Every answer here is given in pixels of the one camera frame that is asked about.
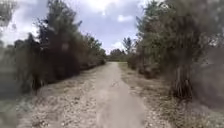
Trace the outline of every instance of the sky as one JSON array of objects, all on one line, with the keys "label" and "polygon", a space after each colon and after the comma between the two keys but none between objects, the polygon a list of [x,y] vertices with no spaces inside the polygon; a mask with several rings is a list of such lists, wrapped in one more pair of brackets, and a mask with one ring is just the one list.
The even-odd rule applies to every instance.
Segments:
[{"label": "sky", "polygon": [[[27,33],[37,35],[38,19],[46,17],[47,0],[16,0],[18,8],[9,26],[4,30],[2,40],[13,44],[17,39],[25,39]],[[135,38],[136,17],[143,14],[147,0],[65,0],[77,12],[77,22],[82,21],[80,31],[89,33],[102,42],[109,53],[112,49],[122,49],[125,37]]]}]

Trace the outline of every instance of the white cloud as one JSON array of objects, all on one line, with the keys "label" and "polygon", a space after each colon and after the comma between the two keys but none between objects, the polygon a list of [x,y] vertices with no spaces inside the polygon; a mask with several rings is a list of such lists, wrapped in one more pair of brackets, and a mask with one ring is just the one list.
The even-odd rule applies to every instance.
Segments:
[{"label": "white cloud", "polygon": [[34,25],[35,21],[27,20],[25,13],[28,11],[31,4],[36,4],[36,0],[17,0],[18,9],[13,14],[9,26],[3,31],[2,40],[7,44],[12,44],[18,39],[25,39],[29,32],[37,35],[37,28]]},{"label": "white cloud", "polygon": [[124,46],[123,46],[122,42],[116,42],[116,43],[112,44],[112,48],[124,50]]},{"label": "white cloud", "polygon": [[134,19],[133,16],[123,16],[123,15],[119,15],[117,17],[117,21],[118,22],[128,22],[128,21],[132,21]]},{"label": "white cloud", "polygon": [[110,4],[119,4],[121,0],[84,0],[95,11],[105,12]]}]

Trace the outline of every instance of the green foliage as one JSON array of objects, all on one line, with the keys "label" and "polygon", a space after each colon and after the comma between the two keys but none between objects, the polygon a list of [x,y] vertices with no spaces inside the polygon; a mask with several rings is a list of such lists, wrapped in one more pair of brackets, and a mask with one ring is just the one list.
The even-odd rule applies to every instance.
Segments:
[{"label": "green foliage", "polygon": [[131,38],[124,38],[123,45],[126,53],[129,55],[132,52],[132,40]]},{"label": "green foliage", "polygon": [[121,51],[120,49],[114,49],[110,52],[110,55],[108,56],[109,61],[118,61],[118,62],[125,62],[127,58],[127,55],[124,51]]},{"label": "green foliage", "polygon": [[[169,77],[166,78],[172,85],[172,94],[178,98],[191,97],[191,68],[211,44],[209,40],[220,35],[218,26],[223,26],[220,17],[224,12],[222,3],[207,4],[193,0],[167,0],[163,3],[152,1],[145,8],[144,16],[137,19],[139,41],[129,65],[149,77],[168,73]],[[211,15],[202,17],[202,4],[209,10],[214,7],[221,8],[219,13],[213,11]],[[213,15],[220,18],[214,21]]]},{"label": "green foliage", "polygon": [[39,34],[14,45],[16,76],[23,92],[37,91],[81,70],[105,63],[101,43],[82,35],[75,23],[76,12],[62,0],[49,0],[46,19],[38,22]]}]

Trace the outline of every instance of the path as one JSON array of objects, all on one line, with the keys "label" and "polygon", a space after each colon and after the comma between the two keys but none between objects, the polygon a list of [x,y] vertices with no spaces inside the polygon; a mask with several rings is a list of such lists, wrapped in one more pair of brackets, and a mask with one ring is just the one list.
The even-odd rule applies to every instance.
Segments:
[{"label": "path", "polygon": [[[19,128],[145,128],[148,124],[148,108],[122,81],[117,63],[61,84],[64,87],[41,91]],[[160,121],[153,114],[151,118]]]}]

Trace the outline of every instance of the cloud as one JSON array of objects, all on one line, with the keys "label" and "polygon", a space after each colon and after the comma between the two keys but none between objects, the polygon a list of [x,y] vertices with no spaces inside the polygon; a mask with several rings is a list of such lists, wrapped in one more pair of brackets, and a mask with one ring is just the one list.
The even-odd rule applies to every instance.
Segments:
[{"label": "cloud", "polygon": [[116,43],[112,44],[112,47],[113,47],[113,49],[120,49],[120,50],[124,49],[122,42],[116,42]]},{"label": "cloud", "polygon": [[134,20],[134,17],[131,15],[129,15],[129,16],[119,15],[117,17],[118,22],[128,22],[128,21],[132,21],[132,20]]},{"label": "cloud", "polygon": [[3,31],[2,40],[13,44],[18,39],[25,39],[28,33],[37,35],[38,28],[34,23],[46,12],[46,0],[16,0],[18,8],[13,14],[9,26]]}]

